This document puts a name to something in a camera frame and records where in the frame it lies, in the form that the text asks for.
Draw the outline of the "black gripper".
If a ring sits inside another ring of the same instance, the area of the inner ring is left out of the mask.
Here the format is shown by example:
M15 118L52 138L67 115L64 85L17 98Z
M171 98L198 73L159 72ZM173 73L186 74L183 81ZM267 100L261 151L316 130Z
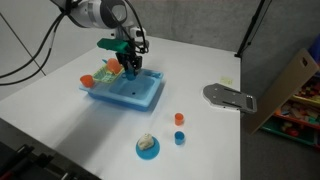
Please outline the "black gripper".
M136 53L116 53L116 57L119 63L123 66L125 71L128 71L129 67L134 68L134 73L138 74L142 67L142 57L137 56Z

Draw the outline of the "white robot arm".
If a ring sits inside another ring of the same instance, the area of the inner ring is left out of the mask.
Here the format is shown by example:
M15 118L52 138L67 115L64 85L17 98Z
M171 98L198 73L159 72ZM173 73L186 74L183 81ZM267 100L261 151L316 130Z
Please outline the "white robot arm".
M142 54L149 51L146 31L129 0L50 0L81 28L113 30L111 39L97 46L116 53L127 74L136 76L142 67Z

